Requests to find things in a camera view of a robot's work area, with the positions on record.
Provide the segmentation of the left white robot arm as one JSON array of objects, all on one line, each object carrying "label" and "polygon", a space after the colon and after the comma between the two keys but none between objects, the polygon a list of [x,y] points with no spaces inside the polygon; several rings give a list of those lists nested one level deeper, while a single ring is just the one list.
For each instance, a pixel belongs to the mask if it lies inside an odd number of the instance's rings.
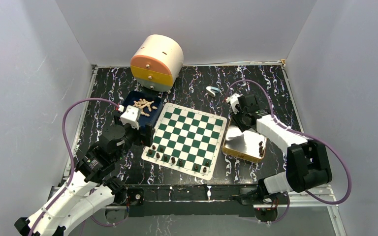
[{"label": "left white robot arm", "polygon": [[154,128],[116,124],[105,129],[77,163],[72,178],[36,213],[14,226],[22,236],[66,236],[87,217],[112,203],[128,205],[128,186],[110,176],[115,164],[133,145],[150,147]]}]

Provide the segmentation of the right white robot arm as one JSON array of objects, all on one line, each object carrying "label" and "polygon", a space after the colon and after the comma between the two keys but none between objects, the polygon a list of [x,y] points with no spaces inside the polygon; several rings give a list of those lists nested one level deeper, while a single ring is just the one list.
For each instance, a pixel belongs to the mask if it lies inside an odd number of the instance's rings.
[{"label": "right white robot arm", "polygon": [[332,180],[327,150],[320,141],[306,139],[283,127],[275,116],[260,108],[254,95],[236,93],[225,101],[231,107],[231,118],[241,131],[254,130],[286,155],[283,173],[259,180],[257,196],[261,202],[269,204],[277,193],[300,193]]}]

